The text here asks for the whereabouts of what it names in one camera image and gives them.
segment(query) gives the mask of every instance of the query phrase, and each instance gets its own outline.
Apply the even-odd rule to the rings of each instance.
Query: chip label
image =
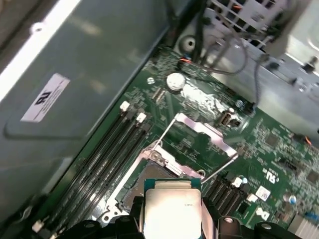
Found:
[[[264,188],[263,186],[260,186],[256,192],[256,196],[265,202],[270,196],[270,193],[271,192],[268,189]]]

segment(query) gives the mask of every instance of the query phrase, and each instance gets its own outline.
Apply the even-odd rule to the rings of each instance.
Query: wire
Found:
[[[231,75],[231,76],[233,75],[233,72],[227,72],[227,71],[222,71],[222,70],[217,70],[217,69],[211,69],[209,67],[196,64],[196,63],[194,63],[194,62],[192,62],[191,60],[188,60],[188,59],[181,58],[180,61],[187,62],[188,64],[190,64],[192,66],[195,66],[195,67],[197,67],[199,69],[205,70],[205,71],[207,71],[208,74],[213,72],[213,73],[221,74],[221,75]]]
[[[204,24],[203,24],[203,17],[206,9],[207,0],[202,0],[198,19],[196,23],[196,30],[195,30],[195,46],[194,50],[192,52],[191,59],[193,62],[197,62],[200,58],[201,51],[203,48],[203,42],[204,42]]]
[[[261,91],[260,91],[260,81],[259,81],[259,69],[262,66],[262,63],[269,59],[268,54],[261,55],[258,60],[256,61],[255,69],[254,69],[254,82],[255,82],[255,95],[256,95],[256,102],[253,105],[253,109],[256,110],[260,103],[261,99]]]
[[[305,136],[305,140],[306,140],[307,144],[312,145],[311,141],[309,140],[309,138],[307,136]]]
[[[240,38],[242,38],[242,39],[257,40],[257,39],[261,39],[261,38],[265,37],[264,34],[260,34],[260,33],[239,32],[238,34],[239,34]],[[234,36],[233,36],[233,34],[228,34],[228,35],[224,36],[224,39],[226,40],[225,46],[227,46],[228,42],[230,42],[232,39],[234,39]],[[201,65],[206,64],[209,54],[211,52],[213,52],[218,46],[220,46],[220,44],[217,41],[213,42],[212,44],[210,44],[208,46],[208,48],[205,52],[205,55],[201,59],[201,62],[200,62]],[[217,63],[218,63],[218,61],[217,61],[217,59],[215,59],[214,62],[212,63],[212,65],[217,64]]]
[[[170,0],[165,0],[166,15],[169,22],[169,30],[167,32],[165,43],[169,47],[173,47],[176,39],[176,32],[179,24],[179,18],[176,16],[174,7]]]
[[[243,53],[244,53],[244,61],[243,61],[243,65],[236,71],[234,72],[228,72],[228,71],[222,71],[222,70],[216,70],[214,68],[210,68],[210,70],[208,70],[209,72],[213,72],[213,73],[217,73],[217,74],[224,74],[224,75],[236,75],[240,72],[242,72],[246,65],[247,65],[247,62],[248,62],[248,52],[247,52],[247,48],[245,47],[243,41],[242,41],[242,38],[240,36],[240,34],[231,26],[231,24],[229,23],[229,21],[222,15],[220,14],[218,11],[215,11],[216,15],[220,18],[220,20],[226,25],[226,27],[229,28],[229,30],[231,31],[231,36],[232,37],[226,37],[226,42],[225,42],[225,47],[228,47],[230,46],[230,41],[235,38],[237,41],[238,41],[238,44],[240,44],[242,50],[243,50]]]

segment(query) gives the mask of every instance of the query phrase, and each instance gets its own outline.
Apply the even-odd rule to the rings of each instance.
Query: white connector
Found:
[[[241,178],[235,178],[231,185],[235,186],[236,188],[239,188],[242,184],[243,180]]]
[[[42,221],[36,221],[33,226],[32,226],[32,230],[35,232],[35,233],[38,233],[44,226],[44,223]]]
[[[58,237],[58,235],[55,233],[49,239],[56,239],[57,237]]]
[[[128,103],[127,101],[124,101],[121,106],[120,106],[120,109],[121,111],[125,112],[129,109],[130,107],[130,103]]]
[[[137,116],[137,118],[136,118],[136,120],[137,120],[139,123],[142,123],[145,119],[146,119],[146,114],[144,114],[144,113],[140,113],[140,114]]]
[[[258,200],[258,197],[255,194],[252,194],[252,193],[249,194],[248,197],[247,197],[247,201],[248,202],[255,203],[257,200]]]

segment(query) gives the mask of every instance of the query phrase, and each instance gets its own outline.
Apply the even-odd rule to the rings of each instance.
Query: gray cable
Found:
[[[255,110],[261,99],[261,91],[260,91],[260,81],[259,81],[259,69],[262,66],[262,63],[269,59],[268,54],[261,55],[256,61],[256,65],[254,68],[254,82],[255,82],[255,94],[256,94],[256,102],[254,103],[253,109]]]
[[[240,67],[238,70],[234,71],[234,72],[228,72],[228,71],[222,71],[222,70],[216,70],[216,69],[211,69],[209,68],[209,72],[213,72],[213,73],[217,73],[217,74],[223,74],[223,75],[236,75],[240,72],[242,72],[248,62],[248,52],[247,49],[240,37],[240,35],[238,34],[237,31],[235,31],[235,29],[231,26],[231,24],[229,23],[229,21],[226,20],[226,18],[220,14],[218,11],[215,11],[216,15],[221,19],[221,21],[229,28],[229,30],[231,31],[231,34],[233,35],[233,37],[238,41],[238,44],[240,44],[241,48],[243,49],[243,53],[244,53],[244,62],[242,67]]]
[[[238,34],[239,34],[240,38],[242,38],[242,39],[257,40],[257,39],[261,39],[264,37],[264,34],[260,34],[260,33],[239,32]],[[230,42],[232,39],[234,39],[234,36],[233,36],[233,34],[228,34],[224,37],[224,39],[225,39],[224,47],[222,48],[222,50],[220,51],[218,56],[214,59],[213,63],[210,65],[210,68],[212,70],[214,70],[214,67],[218,64],[221,57],[228,50],[228,48],[230,46]],[[200,62],[201,65],[204,65],[207,62],[207,58],[208,58],[209,54],[212,53],[217,48],[217,46],[220,46],[220,44],[218,42],[213,42],[212,44],[210,44],[208,46],[205,55],[201,59],[201,62]]]

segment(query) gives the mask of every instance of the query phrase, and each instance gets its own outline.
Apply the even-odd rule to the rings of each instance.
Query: green circuit board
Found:
[[[184,113],[194,121],[205,122],[218,129],[223,133],[224,141],[238,151],[238,159],[223,172],[247,178],[252,194],[258,194],[261,186],[269,192],[264,199],[247,202],[249,207],[244,213],[234,213],[233,216],[243,224],[253,228],[256,223],[264,221],[262,217],[266,217],[267,221],[287,228],[296,213],[309,212],[319,205],[318,151],[304,141],[293,140],[293,132],[263,111],[257,109],[251,114],[247,113],[249,102],[195,66],[183,64],[182,70],[187,76],[186,86],[182,93],[171,94],[165,80],[169,74],[176,72],[179,59],[180,56],[171,49],[159,48],[156,62],[150,60],[119,98],[40,210],[40,218],[44,218],[59,200],[83,159],[92,153],[116,118],[123,101],[129,102],[139,112],[144,112],[152,127],[117,174],[110,190],[104,195],[105,199],[141,149],[157,140],[177,113]],[[221,124],[221,117],[229,108],[234,109],[239,125]],[[188,165],[196,171],[204,170],[206,175],[213,173],[228,160],[227,155],[212,145],[206,135],[198,134],[180,123],[172,126],[162,142],[163,148],[180,164]],[[117,196],[119,202],[136,182],[144,166],[137,168],[127,181]],[[203,192],[208,190],[212,181],[203,185]],[[295,195],[297,203],[285,203],[285,194]],[[266,212],[266,216],[258,213],[260,209]]]

